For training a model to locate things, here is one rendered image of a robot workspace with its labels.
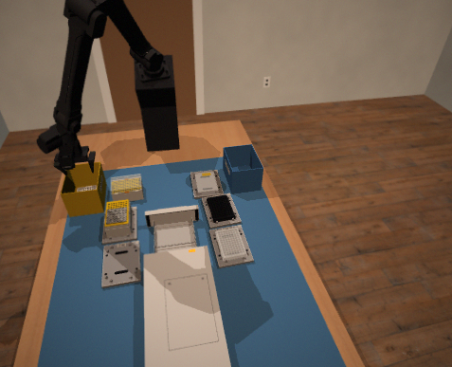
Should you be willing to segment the white multiwell plate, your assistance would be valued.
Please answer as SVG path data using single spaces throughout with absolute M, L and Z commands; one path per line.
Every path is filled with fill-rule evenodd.
M 215 234 L 223 261 L 247 257 L 238 228 L 216 230 Z

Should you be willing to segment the white rectangular plate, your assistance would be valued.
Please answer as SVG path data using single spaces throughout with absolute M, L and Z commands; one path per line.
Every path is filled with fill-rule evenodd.
M 219 191 L 214 172 L 195 173 L 195 179 L 198 193 Z

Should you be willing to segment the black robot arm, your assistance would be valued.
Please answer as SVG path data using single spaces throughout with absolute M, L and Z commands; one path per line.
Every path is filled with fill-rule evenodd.
M 90 53 L 94 39 L 103 36 L 106 16 L 130 46 L 130 55 L 139 63 L 142 83 L 170 77 L 167 60 L 146 40 L 124 1 L 120 1 L 65 0 L 64 3 L 63 15 L 68 19 L 69 29 L 61 92 L 53 113 L 56 124 L 38 136 L 37 144 L 45 154 L 59 148 L 58 160 L 66 170 L 73 170 L 75 157 L 82 154 L 79 140 L 70 143 L 78 139 L 76 133 L 81 130 L 81 97 Z

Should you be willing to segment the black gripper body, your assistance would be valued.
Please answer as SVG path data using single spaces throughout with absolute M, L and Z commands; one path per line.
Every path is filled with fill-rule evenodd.
M 77 141 L 78 140 L 70 143 L 70 145 L 76 143 Z M 81 157 L 75 157 L 75 163 L 94 161 L 95 153 L 91 153 L 88 156 L 88 152 L 89 152 L 89 147 L 88 146 L 82 146 L 81 149 L 82 149 Z M 59 154 L 55 155 L 54 162 L 59 162 L 58 156 L 59 156 Z

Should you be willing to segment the blue bench mat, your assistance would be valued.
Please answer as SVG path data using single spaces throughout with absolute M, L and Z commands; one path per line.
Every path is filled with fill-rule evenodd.
M 202 198 L 190 173 L 217 170 L 230 193 L 254 262 L 219 268 Z M 103 171 L 104 212 L 69 217 L 37 367 L 145 367 L 144 263 L 154 253 L 145 211 L 198 205 L 197 247 L 208 246 L 231 367 L 346 367 L 262 187 L 231 194 L 223 157 Z M 101 287 L 104 214 L 111 177 L 141 174 L 136 207 L 141 282 Z

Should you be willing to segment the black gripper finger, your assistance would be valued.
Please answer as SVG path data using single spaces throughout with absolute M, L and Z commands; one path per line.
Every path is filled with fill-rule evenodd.
M 58 170 L 60 170 L 61 172 L 63 172 L 65 175 L 67 175 L 67 170 L 63 169 L 63 167 L 61 167 L 59 162 L 54 162 L 54 167 L 57 168 Z
M 95 155 L 96 155 L 96 152 L 95 152 L 95 151 L 90 152 L 90 153 L 95 153 Z M 95 159 L 94 159 L 94 161 L 95 161 Z M 94 172 L 94 161 L 88 162 L 88 163 L 89 163 L 89 166 L 90 166 L 90 169 L 91 169 L 91 171 L 92 171 L 92 173 Z

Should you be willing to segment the dark blue open bin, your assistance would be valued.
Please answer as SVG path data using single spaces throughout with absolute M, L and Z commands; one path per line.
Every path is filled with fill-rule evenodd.
M 262 189 L 263 165 L 252 144 L 224 147 L 223 170 L 231 194 Z

